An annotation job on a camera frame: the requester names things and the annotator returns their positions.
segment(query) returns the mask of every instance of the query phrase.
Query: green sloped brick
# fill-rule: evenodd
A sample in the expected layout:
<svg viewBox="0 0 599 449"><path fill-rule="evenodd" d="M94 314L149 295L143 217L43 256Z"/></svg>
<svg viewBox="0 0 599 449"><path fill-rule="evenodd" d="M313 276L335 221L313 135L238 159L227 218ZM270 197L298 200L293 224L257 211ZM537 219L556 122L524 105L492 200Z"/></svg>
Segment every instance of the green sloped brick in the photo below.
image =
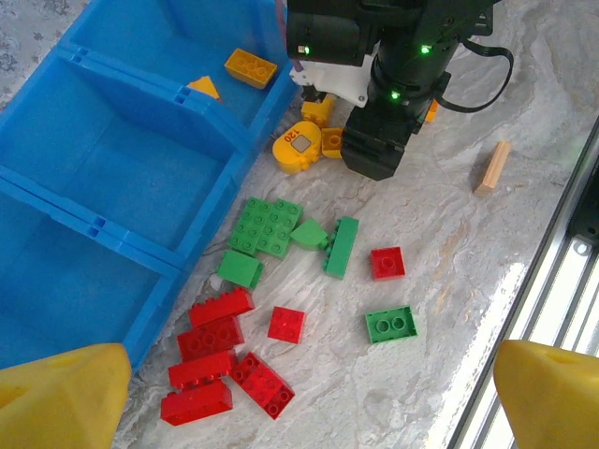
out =
<svg viewBox="0 0 599 449"><path fill-rule="evenodd" d="M410 306L366 313L366 327L371 343L418 335Z"/></svg>
<svg viewBox="0 0 599 449"><path fill-rule="evenodd" d="M264 264L252 256L226 250L223 260L216 270L221 278L241 287L254 290L262 276Z"/></svg>
<svg viewBox="0 0 599 449"><path fill-rule="evenodd" d="M303 213L303 207L278 199L270 210L269 219L262 229L256 248L284 259L291 243L291 232Z"/></svg>
<svg viewBox="0 0 599 449"><path fill-rule="evenodd" d="M335 232L330 236L327 260L324 269L329 276L343 279L354 249L359 221L352 217L342 217L337 221Z"/></svg>
<svg viewBox="0 0 599 449"><path fill-rule="evenodd" d="M291 233L291 239L308 251L324 250L329 244L329 234L314 218L309 218Z"/></svg>
<svg viewBox="0 0 599 449"><path fill-rule="evenodd" d="M272 204L251 197L235 226L228 244L234 250L254 255L264 226L270 217Z"/></svg>

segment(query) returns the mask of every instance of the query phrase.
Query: white marble table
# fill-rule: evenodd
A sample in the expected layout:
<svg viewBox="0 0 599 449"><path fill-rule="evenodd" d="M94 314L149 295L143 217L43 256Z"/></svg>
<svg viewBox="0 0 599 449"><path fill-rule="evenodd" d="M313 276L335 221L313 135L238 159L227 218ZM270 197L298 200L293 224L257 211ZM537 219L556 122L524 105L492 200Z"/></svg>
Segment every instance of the white marble table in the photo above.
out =
<svg viewBox="0 0 599 449"><path fill-rule="evenodd" d="M7 102L82 4L0 0L0 101ZM492 108L440 111L413 137L395 178L368 181L340 161L280 173L266 150L243 185L130 386L115 448L429 448L444 447L504 322L599 108L599 6L595 0L505 0L489 44L517 57L514 78ZM484 102L506 62L459 51L447 96ZM335 112L338 124L349 109ZM298 117L298 104L284 123ZM473 185L496 142L512 142L498 191ZM213 275L248 196L299 202L327 229L347 214L360 232L347 275L331 279L323 254L294 247L285 261L260 256L256 310L241 318L242 353L262 356L295 389L272 421L236 385L235 408L171 427L159 419L178 363L176 335L186 310L228 288ZM401 245L407 276L373 282L368 254ZM364 313L412 306L418 337L370 345ZM266 337L275 305L308 312L304 341Z"/></svg>

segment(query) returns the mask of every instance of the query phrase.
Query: wooden stick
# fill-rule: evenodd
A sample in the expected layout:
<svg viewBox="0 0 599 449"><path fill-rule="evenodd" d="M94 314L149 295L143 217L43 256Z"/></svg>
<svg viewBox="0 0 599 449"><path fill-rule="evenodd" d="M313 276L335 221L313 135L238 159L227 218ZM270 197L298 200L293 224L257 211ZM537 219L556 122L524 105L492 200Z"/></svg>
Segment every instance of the wooden stick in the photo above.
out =
<svg viewBox="0 0 599 449"><path fill-rule="evenodd" d="M503 140L497 144L493 157L490 160L489 168L487 168L487 173L485 173L485 178L483 178L483 181L476 188L475 195L485 196L495 189L497 181L504 170L505 161L511 148L511 144Z"/></svg>

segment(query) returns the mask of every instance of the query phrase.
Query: red lego brick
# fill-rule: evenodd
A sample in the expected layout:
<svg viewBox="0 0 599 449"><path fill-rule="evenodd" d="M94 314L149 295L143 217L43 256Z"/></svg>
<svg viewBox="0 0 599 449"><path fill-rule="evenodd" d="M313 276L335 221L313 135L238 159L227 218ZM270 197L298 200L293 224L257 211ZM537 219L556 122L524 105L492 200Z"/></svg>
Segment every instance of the red lego brick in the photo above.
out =
<svg viewBox="0 0 599 449"><path fill-rule="evenodd" d="M210 297L203 304L194 304L189 310L191 326L199 327L228 316L241 315L254 309L254 301L247 290L236 288L233 293Z"/></svg>
<svg viewBox="0 0 599 449"><path fill-rule="evenodd" d="M183 362L206 355L220 353L244 342L240 322L236 316L228 316L205 326L183 332L177 337Z"/></svg>
<svg viewBox="0 0 599 449"><path fill-rule="evenodd" d="M183 391L168 393L160 403L160 417L178 426L233 409L231 390L221 381Z"/></svg>
<svg viewBox="0 0 599 449"><path fill-rule="evenodd" d="M373 268L373 279L375 281L395 279L405 275L402 249L399 246L396 246L394 248L372 250L371 266Z"/></svg>
<svg viewBox="0 0 599 449"><path fill-rule="evenodd" d="M295 396L287 382L253 353L235 367L232 377L272 419L277 419Z"/></svg>
<svg viewBox="0 0 599 449"><path fill-rule="evenodd" d="M305 319L303 311L275 307L270 319L269 338L299 343Z"/></svg>
<svg viewBox="0 0 599 449"><path fill-rule="evenodd" d="M168 378L172 386L184 390L209 384L218 377L228 376L235 366L235 350L230 349L170 367Z"/></svg>

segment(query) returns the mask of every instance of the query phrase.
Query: blue storage tray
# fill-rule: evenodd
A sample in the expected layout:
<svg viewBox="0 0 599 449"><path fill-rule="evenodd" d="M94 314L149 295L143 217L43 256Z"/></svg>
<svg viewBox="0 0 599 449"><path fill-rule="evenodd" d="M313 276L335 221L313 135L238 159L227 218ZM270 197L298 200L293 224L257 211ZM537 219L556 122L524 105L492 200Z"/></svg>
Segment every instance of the blue storage tray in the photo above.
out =
<svg viewBox="0 0 599 449"><path fill-rule="evenodd" d="M182 274L135 263L6 190L0 181L0 369L99 342L124 344L139 369Z"/></svg>
<svg viewBox="0 0 599 449"><path fill-rule="evenodd" d="M242 48L279 66L232 79ZM137 370L297 87L272 0L95 0L0 115L0 368ZM210 75L223 103L185 85Z"/></svg>

